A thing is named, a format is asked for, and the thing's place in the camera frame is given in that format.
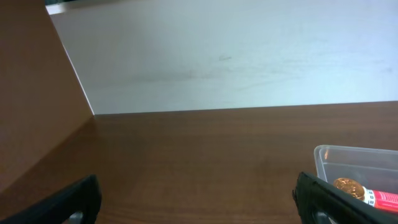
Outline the orange tablet tube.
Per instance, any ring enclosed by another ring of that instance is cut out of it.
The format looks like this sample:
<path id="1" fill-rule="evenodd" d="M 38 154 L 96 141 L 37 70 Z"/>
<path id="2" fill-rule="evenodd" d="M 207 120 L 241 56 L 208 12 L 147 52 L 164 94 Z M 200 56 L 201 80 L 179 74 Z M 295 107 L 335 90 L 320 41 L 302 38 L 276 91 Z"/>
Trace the orange tablet tube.
<path id="1" fill-rule="evenodd" d="M 363 202 L 385 212 L 398 212 L 398 195 L 388 192 L 381 192 L 378 190 L 371 190 L 363 187 L 364 200 Z"/>

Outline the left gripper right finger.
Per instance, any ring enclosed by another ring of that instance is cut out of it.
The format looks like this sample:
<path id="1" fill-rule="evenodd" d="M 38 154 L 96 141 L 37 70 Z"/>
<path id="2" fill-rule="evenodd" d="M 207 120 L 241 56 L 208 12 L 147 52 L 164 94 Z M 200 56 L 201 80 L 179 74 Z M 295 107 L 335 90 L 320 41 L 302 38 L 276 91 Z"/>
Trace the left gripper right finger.
<path id="1" fill-rule="evenodd" d="M 307 172 L 299 173 L 292 196 L 305 224 L 397 224 L 397 215 L 366 205 Z"/>

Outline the clear plastic container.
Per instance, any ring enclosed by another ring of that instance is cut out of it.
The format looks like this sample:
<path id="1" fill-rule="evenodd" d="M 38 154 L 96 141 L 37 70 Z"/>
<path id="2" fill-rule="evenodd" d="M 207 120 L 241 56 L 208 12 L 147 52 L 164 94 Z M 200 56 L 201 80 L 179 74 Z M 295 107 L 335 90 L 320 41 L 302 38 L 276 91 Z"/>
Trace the clear plastic container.
<path id="1" fill-rule="evenodd" d="M 318 178 L 329 184 L 345 177 L 367 189 L 397 194 L 397 151 L 321 145 L 314 157 Z"/>

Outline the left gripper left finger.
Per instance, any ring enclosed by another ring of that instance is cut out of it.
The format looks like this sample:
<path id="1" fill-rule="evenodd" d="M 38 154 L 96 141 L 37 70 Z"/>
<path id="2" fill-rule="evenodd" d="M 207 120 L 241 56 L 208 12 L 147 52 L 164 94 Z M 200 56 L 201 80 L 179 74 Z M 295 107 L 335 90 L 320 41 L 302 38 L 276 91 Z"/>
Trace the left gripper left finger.
<path id="1" fill-rule="evenodd" d="M 76 212 L 82 214 L 81 223 L 94 224 L 101 200 L 97 176 L 92 174 L 1 220 L 1 224 L 63 223 Z"/>

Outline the gold lidded small jar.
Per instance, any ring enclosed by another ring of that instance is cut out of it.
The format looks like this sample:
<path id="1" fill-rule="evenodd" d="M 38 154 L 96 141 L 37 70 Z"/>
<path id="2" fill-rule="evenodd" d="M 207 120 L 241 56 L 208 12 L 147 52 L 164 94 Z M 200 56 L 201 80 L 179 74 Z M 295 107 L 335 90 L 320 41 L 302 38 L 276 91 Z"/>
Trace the gold lidded small jar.
<path id="1" fill-rule="evenodd" d="M 334 180 L 333 186 L 358 200 L 363 201 L 365 199 L 366 191 L 364 187 L 353 179 L 345 177 L 338 178 Z"/>

